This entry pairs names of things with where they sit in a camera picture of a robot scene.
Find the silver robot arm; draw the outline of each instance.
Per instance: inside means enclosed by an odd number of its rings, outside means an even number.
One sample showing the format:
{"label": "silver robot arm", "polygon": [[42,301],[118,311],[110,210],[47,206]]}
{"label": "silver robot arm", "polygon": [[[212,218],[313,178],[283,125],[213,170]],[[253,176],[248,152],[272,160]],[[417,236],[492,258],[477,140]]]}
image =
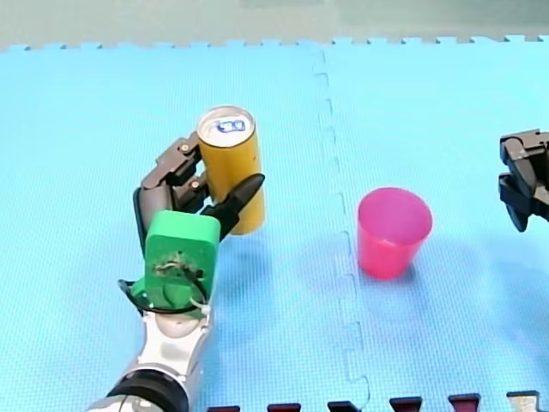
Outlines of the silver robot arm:
{"label": "silver robot arm", "polygon": [[190,412],[196,399],[199,354],[211,327],[211,306],[202,317],[145,313],[145,345],[107,396],[87,412]]}

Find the floor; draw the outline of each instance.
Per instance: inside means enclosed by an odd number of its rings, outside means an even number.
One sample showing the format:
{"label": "floor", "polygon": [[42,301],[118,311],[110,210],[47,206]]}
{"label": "floor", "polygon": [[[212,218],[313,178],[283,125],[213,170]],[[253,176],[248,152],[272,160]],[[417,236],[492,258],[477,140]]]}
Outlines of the floor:
{"label": "floor", "polygon": [[0,48],[549,33],[549,0],[3,0]]}

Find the mat seam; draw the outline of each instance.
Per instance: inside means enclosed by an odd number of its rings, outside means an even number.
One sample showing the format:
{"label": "mat seam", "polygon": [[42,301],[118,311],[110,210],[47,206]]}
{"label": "mat seam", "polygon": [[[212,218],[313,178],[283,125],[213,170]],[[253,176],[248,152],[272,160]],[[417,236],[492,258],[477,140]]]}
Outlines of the mat seam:
{"label": "mat seam", "polygon": [[356,405],[362,410],[370,400],[370,386],[367,377],[363,374],[365,368],[363,369],[360,367],[360,372],[356,373],[354,370],[356,367],[353,367],[353,365],[356,364],[356,360],[362,360],[364,358],[364,339],[362,337],[363,332],[360,321],[356,317],[356,312],[351,309],[352,307],[356,307],[357,301],[354,273],[355,264],[346,217],[348,207],[341,191],[341,159],[338,150],[338,133],[334,117],[334,101],[330,92],[329,65],[327,62],[326,50],[324,47],[321,47],[321,49],[320,61],[313,67],[313,72],[319,82],[320,108],[318,112],[318,123],[322,133],[323,160],[328,171],[328,210],[334,211],[330,216],[330,223],[333,225],[334,229],[332,241],[335,250],[331,258],[332,270],[335,281],[342,283],[345,286],[345,292],[338,296],[338,303],[341,310],[341,316],[345,322],[342,326],[343,336],[345,337],[346,343],[350,344],[350,347],[347,348],[345,353],[346,374],[349,384],[360,384],[364,386],[366,393],[364,398],[360,399],[361,402],[364,402],[362,405]]}
{"label": "mat seam", "polygon": [[172,43],[169,41],[166,42],[153,42],[146,45],[140,45],[137,42],[117,42],[117,43],[106,43],[100,41],[82,41],[78,42],[75,45],[70,45],[63,42],[51,42],[45,43],[40,46],[30,46],[28,44],[14,44],[0,49],[0,54],[6,52],[37,52],[37,51],[61,51],[61,50],[112,50],[112,49],[186,49],[193,47],[230,47],[230,46],[264,46],[264,45],[284,45],[284,46],[297,46],[303,42],[316,43],[319,45],[340,45],[342,43],[352,44],[352,45],[379,45],[379,44],[389,44],[389,45],[416,45],[416,44],[426,44],[426,45],[438,45],[438,44],[467,44],[467,43],[484,43],[484,42],[493,42],[493,43],[510,43],[510,42],[549,42],[549,35],[537,35],[535,37],[528,37],[525,35],[506,35],[501,39],[494,39],[486,36],[470,36],[464,39],[460,39],[456,36],[438,36],[434,39],[427,39],[425,37],[403,37],[398,39],[390,39],[387,37],[370,37],[365,40],[356,40],[352,37],[337,37],[333,38],[330,42],[306,40],[306,39],[297,39],[293,42],[283,42],[278,39],[263,39],[257,43],[247,42],[240,39],[229,39],[223,43],[215,44],[207,41],[191,41],[188,43]]}

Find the blue floor mat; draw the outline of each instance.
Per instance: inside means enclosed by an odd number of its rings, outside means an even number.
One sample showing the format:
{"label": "blue floor mat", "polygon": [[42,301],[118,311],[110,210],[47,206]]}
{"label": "blue floor mat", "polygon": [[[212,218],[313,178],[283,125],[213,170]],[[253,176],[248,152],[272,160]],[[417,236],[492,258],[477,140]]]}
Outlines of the blue floor mat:
{"label": "blue floor mat", "polygon": [[[515,231],[498,200],[498,138],[549,127],[549,43],[351,45],[325,51],[335,173],[343,199],[337,258],[347,257],[356,375],[367,410],[421,396],[424,411],[476,393],[508,410],[507,391],[549,387],[546,222]],[[435,228],[396,284],[355,269],[356,207],[368,191],[408,188],[430,204]]]}
{"label": "blue floor mat", "polygon": [[[0,55],[6,410],[83,410],[139,349],[116,287],[142,273],[131,192],[220,104],[256,116],[268,219],[221,247],[196,410],[413,396],[431,412],[478,392],[504,412],[527,390],[549,408],[547,228],[516,233],[497,191],[499,136],[549,129],[549,44],[408,43]],[[356,204],[380,185],[435,217],[412,275],[383,285],[353,243]]]}

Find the cable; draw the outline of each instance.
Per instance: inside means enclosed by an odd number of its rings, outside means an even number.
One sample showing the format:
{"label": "cable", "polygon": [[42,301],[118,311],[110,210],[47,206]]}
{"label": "cable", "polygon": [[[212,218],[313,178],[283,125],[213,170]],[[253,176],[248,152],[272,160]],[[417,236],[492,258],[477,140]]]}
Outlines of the cable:
{"label": "cable", "polygon": [[131,287],[134,285],[135,282],[119,280],[118,286],[122,289],[122,291],[130,300],[130,302],[134,306],[136,306],[137,309],[139,309],[140,311],[152,312],[152,313],[157,313],[161,315],[176,315],[181,313],[192,312],[195,309],[200,309],[201,305],[208,304],[208,299],[209,299],[208,294],[206,293],[204,286],[198,280],[201,277],[201,273],[202,273],[201,270],[194,272],[179,261],[166,262],[165,264],[162,264],[161,266],[158,266],[155,269],[157,271],[179,269],[183,273],[185,278],[196,288],[198,293],[201,295],[201,301],[195,302],[193,299],[191,299],[190,305],[183,307],[181,309],[165,309],[160,307],[153,307],[151,306],[151,303],[148,300],[145,300],[143,296],[141,296],[141,298],[137,298],[131,293]]}

